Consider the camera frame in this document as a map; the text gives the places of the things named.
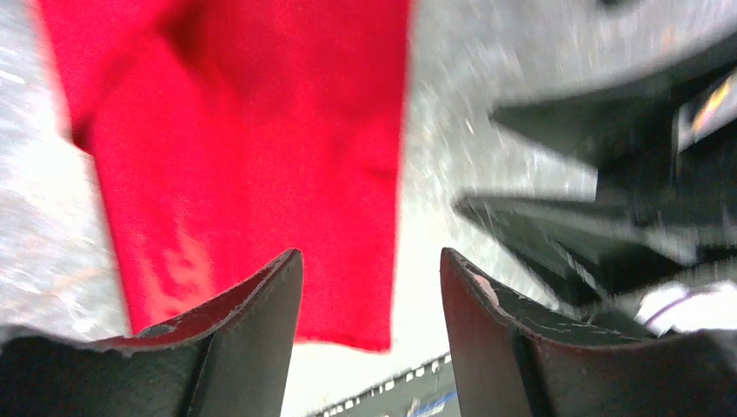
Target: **red cloth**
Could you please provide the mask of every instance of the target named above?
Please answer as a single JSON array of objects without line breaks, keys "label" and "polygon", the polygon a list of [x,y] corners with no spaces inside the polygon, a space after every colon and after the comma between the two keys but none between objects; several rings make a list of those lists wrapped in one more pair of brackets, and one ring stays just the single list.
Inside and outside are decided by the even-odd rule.
[{"label": "red cloth", "polygon": [[408,0],[39,0],[134,333],[305,258],[298,340],[390,345]]}]

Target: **cloth fold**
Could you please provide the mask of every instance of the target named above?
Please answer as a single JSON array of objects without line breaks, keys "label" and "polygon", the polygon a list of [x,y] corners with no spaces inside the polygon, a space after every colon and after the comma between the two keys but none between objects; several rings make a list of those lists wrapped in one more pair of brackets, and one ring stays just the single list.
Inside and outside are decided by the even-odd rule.
[{"label": "cloth fold", "polygon": [[134,334],[287,248],[298,340],[390,346],[408,0],[38,0]]}]

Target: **red fabric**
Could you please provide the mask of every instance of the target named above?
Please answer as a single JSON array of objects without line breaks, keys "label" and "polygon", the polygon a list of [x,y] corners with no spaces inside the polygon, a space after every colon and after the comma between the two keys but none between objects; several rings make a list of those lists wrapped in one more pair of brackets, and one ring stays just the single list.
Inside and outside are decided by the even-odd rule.
[{"label": "red fabric", "polygon": [[299,340],[390,345],[408,0],[39,0],[134,333],[305,258]]}]

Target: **gray table surface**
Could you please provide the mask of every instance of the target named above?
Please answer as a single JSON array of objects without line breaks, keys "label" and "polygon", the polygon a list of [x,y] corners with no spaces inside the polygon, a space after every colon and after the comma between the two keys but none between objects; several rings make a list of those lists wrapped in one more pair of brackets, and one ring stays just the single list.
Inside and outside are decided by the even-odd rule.
[{"label": "gray table surface", "polygon": [[[43,31],[31,26],[35,12],[33,2],[0,0],[0,323],[78,341],[126,334],[93,163],[63,133],[63,99],[45,70],[50,54]],[[628,78],[735,26],[737,0],[630,0],[616,10],[596,0],[415,3],[394,348],[344,362],[336,347],[296,348],[285,414],[304,415],[447,351],[444,246],[551,303],[450,202],[460,189],[589,198],[595,172],[489,123],[492,103]],[[345,367],[354,375],[341,377]]]}]

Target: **folded red cloth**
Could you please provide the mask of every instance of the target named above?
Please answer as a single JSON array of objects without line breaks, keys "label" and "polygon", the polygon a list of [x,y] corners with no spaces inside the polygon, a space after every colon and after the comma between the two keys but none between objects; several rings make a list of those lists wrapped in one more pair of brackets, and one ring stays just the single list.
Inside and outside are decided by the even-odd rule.
[{"label": "folded red cloth", "polygon": [[134,333],[304,253],[298,340],[390,345],[408,0],[39,0]]}]

